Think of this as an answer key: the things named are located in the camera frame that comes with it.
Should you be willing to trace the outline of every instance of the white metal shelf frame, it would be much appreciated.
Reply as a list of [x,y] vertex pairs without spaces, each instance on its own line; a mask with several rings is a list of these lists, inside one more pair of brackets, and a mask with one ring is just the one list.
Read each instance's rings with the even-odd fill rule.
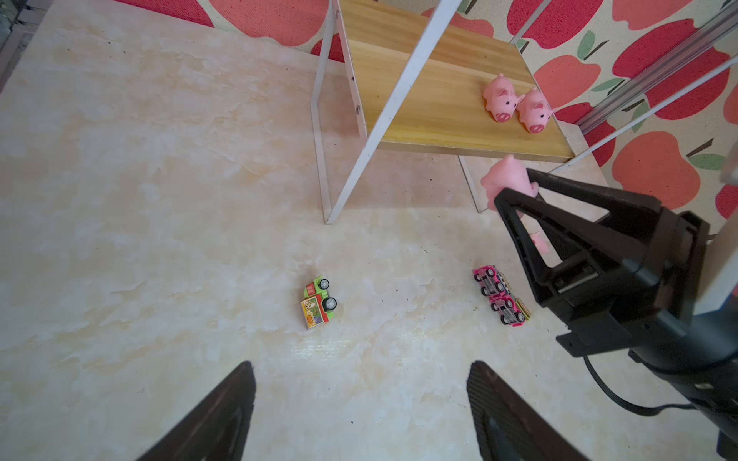
[[[341,189],[341,193],[338,196],[338,200],[336,200],[336,204],[331,206],[331,194],[328,188],[328,173],[325,168],[325,153],[323,151],[323,135],[320,132],[318,100],[320,99],[320,89],[323,85],[323,78],[325,77],[325,67],[328,64],[328,53],[331,50],[336,20],[341,14],[341,11],[338,0],[331,0],[328,3],[328,14],[325,17],[325,30],[323,31],[323,45],[320,47],[320,58],[318,59],[315,86],[313,87],[313,97],[310,103],[310,113],[312,116],[313,135],[315,140],[315,156],[318,164],[318,180],[320,181],[320,196],[323,201],[323,218],[325,219],[326,224],[333,224],[336,222],[336,219],[338,219],[338,216],[346,205],[346,201],[354,190],[359,177],[361,177],[367,163],[369,163],[372,155],[374,155],[374,152],[384,137],[384,134],[387,133],[390,123],[392,123],[395,115],[397,115],[400,105],[405,101],[405,97],[407,97],[407,94],[413,87],[420,71],[428,61],[435,45],[446,31],[446,28],[451,22],[451,18],[453,18],[454,13],[456,13],[459,4],[461,4],[461,0],[439,1],[438,6],[430,16],[428,25],[426,25],[418,44],[415,46],[413,53],[410,54],[410,58],[407,60],[405,68],[395,84],[395,88],[390,94],[390,98],[384,105],[382,113],[374,124],[371,133],[367,136],[364,147],[359,154],[359,158],[356,160],[354,168],[348,175],[348,179]],[[472,192],[472,198],[474,199],[477,211],[482,212],[486,207],[482,206],[479,202],[479,197],[477,196],[472,177],[469,174],[469,168],[466,167],[466,163],[462,157],[459,157],[459,162],[461,163],[466,181],[469,184],[469,190]]]

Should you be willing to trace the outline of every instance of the wallpaper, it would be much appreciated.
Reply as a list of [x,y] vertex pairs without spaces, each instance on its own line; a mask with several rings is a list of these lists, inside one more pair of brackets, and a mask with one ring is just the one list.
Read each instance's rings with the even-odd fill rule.
[[[328,0],[120,0],[222,30],[320,53]],[[430,16],[437,0],[379,0]],[[455,26],[510,41],[542,0],[463,0]],[[553,0],[516,43],[558,108],[576,122],[664,56],[731,0]],[[592,145],[738,51],[738,35],[621,108],[587,134]],[[343,61],[338,35],[330,58]],[[725,71],[595,152],[614,187],[656,195],[672,209],[693,209],[714,229],[738,206],[738,190],[718,181],[738,140],[738,72]]]

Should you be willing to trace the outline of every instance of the pink toy car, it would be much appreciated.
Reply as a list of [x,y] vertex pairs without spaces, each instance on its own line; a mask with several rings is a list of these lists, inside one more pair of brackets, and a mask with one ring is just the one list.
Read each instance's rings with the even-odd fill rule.
[[525,314],[517,308],[512,297],[504,296],[492,301],[492,310],[500,312],[500,321],[503,325],[519,327],[525,321]]
[[548,105],[543,93],[535,86],[525,94],[523,100],[517,105],[520,114],[518,119],[525,125],[525,129],[533,134],[540,133],[546,128],[546,123],[556,111]]
[[497,275],[493,266],[484,266],[474,271],[474,280],[482,285],[482,296],[492,299],[508,294],[505,283]]
[[502,74],[499,74],[484,89],[482,96],[487,101],[487,109],[495,122],[507,122],[515,113],[515,108],[524,96],[515,94],[512,82]]
[[493,311],[500,312],[500,321],[504,325],[519,327],[523,324],[525,315],[517,307],[510,288],[494,266],[484,266],[474,271],[474,280],[482,285],[482,295],[489,298]]

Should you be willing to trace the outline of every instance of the toy car wheel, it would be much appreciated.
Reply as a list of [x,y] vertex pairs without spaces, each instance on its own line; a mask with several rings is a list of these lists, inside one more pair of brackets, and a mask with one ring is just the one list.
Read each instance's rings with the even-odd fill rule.
[[336,308],[336,306],[338,306],[338,301],[336,301],[336,298],[325,298],[323,300],[323,309],[326,309],[327,311],[332,311]]

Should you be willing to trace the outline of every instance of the wooden shelf board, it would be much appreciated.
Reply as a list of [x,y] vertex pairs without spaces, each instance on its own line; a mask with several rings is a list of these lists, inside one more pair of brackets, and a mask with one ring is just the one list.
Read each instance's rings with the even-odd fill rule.
[[[371,131],[428,18],[371,0],[340,0],[348,48],[366,128]],[[515,90],[535,86],[515,47],[459,27],[449,26],[438,42],[379,148],[467,156],[517,157],[565,162],[573,152],[555,120],[530,134],[514,117],[497,123],[484,108],[482,92],[499,73]]]

